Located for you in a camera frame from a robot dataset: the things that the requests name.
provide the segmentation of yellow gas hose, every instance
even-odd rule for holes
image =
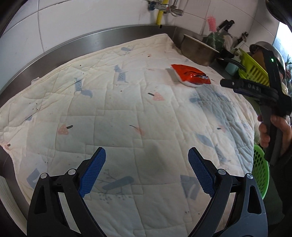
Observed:
[[[168,0],[162,1],[162,4],[167,4],[167,3],[168,3]],[[161,25],[162,17],[163,17],[163,11],[159,11],[158,16],[157,16],[157,20],[156,20],[156,25]]]

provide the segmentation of quilted blanket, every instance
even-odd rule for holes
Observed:
[[[186,87],[171,64],[196,67],[212,84]],[[110,47],[11,98],[0,109],[0,144],[28,202],[41,173],[62,175],[103,147],[106,162],[84,200],[104,232],[187,236],[210,200],[188,163],[189,149],[232,175],[252,170],[256,113],[220,79],[181,55],[166,34]]]

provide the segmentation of tile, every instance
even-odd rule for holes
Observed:
[[[269,13],[266,8],[265,0],[258,1],[258,9],[256,11],[255,20],[265,27],[273,36],[276,36],[279,21]]]
[[[142,1],[139,11],[139,22],[138,24],[155,24],[157,19],[158,10],[148,10],[148,2]]]
[[[182,10],[185,10],[185,6],[187,5],[187,2],[188,2],[189,0],[180,0],[179,2],[178,2],[178,8],[179,9],[182,9]]]
[[[211,0],[188,0],[185,6],[185,12],[204,19],[210,2]]]
[[[175,20],[175,25],[191,30],[197,34],[200,34],[204,19],[197,16],[185,13],[182,17],[177,17]]]
[[[38,0],[28,0],[25,4],[14,15],[12,20],[9,22],[4,33],[8,31],[11,27],[15,26],[17,23],[22,21],[24,18],[30,16],[31,14],[37,12]]]
[[[256,9],[258,2],[261,0],[224,0],[225,2],[230,3],[231,5],[239,8],[245,13],[249,14],[252,18],[256,15]]]
[[[31,60],[43,53],[37,13],[12,27],[0,38],[0,88]]]
[[[42,9],[39,11],[39,25],[44,50],[93,31],[138,24],[140,14],[137,9],[142,2],[70,0]]]
[[[223,0],[211,0],[207,16],[213,15],[216,18],[216,25],[220,25],[224,20],[234,20],[235,24],[228,31],[232,36],[240,38],[245,31],[249,32],[253,23],[253,18],[241,11],[237,7]],[[208,35],[208,24],[204,26],[204,35]]]
[[[245,44],[243,44],[240,48],[243,49],[247,53],[249,52],[249,47],[246,46]]]
[[[66,1],[69,1],[69,0],[39,0],[39,10],[52,6],[52,5],[62,3],[62,2],[66,2]]]
[[[181,16],[174,17],[171,14],[163,14],[161,22],[162,22],[163,25],[174,25],[175,24],[175,20],[177,18],[180,18],[180,17]]]
[[[254,20],[249,36],[247,37],[246,46],[250,46],[258,41],[266,41],[270,44],[274,42],[275,37],[260,23]]]

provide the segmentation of green basket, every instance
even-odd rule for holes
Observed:
[[[270,180],[269,163],[264,159],[264,151],[256,144],[253,147],[252,174],[258,184],[262,199],[264,199]]]

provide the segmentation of metal screw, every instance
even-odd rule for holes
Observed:
[[[224,169],[219,169],[218,173],[221,175],[226,175],[226,171]]]
[[[71,169],[68,171],[68,174],[69,175],[74,175],[76,173],[76,170],[75,169]]]
[[[44,179],[44,178],[46,178],[47,177],[47,173],[42,173],[41,174],[41,179]]]
[[[253,175],[252,175],[251,173],[248,173],[246,176],[247,176],[250,180],[253,179]]]

